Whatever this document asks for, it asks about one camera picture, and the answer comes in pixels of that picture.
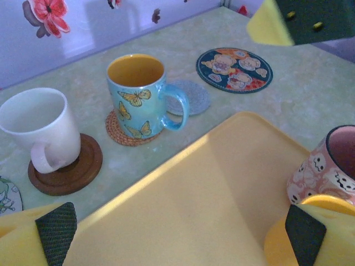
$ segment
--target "yellow plastic part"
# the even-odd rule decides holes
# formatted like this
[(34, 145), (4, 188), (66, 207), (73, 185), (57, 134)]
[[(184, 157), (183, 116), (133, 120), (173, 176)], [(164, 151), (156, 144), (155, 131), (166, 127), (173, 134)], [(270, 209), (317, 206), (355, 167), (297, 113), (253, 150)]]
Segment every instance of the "yellow plastic part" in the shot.
[(295, 44), (274, 0), (264, 0), (248, 22), (247, 32), (256, 43), (279, 46)]
[(55, 203), (0, 217), (0, 266), (47, 266), (35, 220), (59, 207)]
[[(304, 199), (301, 204), (313, 205), (330, 211), (355, 216), (355, 206), (343, 199), (330, 195), (310, 196)], [(266, 234), (264, 252), (270, 266), (298, 266), (285, 230), (285, 222), (286, 215), (274, 224)]]
[(82, 220), (64, 265), (266, 266), (263, 240), (308, 156), (240, 112)]

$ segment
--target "table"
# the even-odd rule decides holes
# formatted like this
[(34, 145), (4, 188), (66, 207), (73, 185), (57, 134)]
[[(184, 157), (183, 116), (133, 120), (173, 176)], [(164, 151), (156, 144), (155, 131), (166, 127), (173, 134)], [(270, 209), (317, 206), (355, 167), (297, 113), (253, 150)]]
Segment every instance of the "table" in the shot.
[[(312, 45), (255, 44), (246, 33), (248, 21), (225, 7), (217, 8), (1, 91), (0, 104), (30, 88), (47, 86), (62, 91), (80, 132), (94, 137), (104, 155), (102, 169), (92, 183), (74, 194), (52, 197), (30, 183), (29, 154), (0, 132), (0, 175), (18, 186), (24, 209), (70, 201), (81, 221), (239, 111), (262, 115), (308, 149), (331, 128), (355, 124), (354, 64)], [(261, 56), (273, 69), (272, 83), (265, 90), (243, 95), (207, 85), (198, 76), (195, 63), (203, 52), (217, 47), (246, 49)], [(168, 81), (189, 79), (204, 85), (211, 96), (210, 108), (191, 117), (182, 131), (165, 130), (151, 143), (125, 147), (114, 142), (105, 129), (105, 119), (113, 109), (105, 70), (113, 59), (128, 53), (148, 53), (161, 59)]]

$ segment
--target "yellow tray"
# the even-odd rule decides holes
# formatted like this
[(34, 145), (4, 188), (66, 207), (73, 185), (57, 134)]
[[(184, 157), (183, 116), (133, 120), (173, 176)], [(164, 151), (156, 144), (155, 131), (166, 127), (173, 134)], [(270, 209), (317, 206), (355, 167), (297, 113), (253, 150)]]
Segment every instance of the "yellow tray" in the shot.
[(82, 220), (64, 265), (267, 265), (308, 151), (240, 112)]

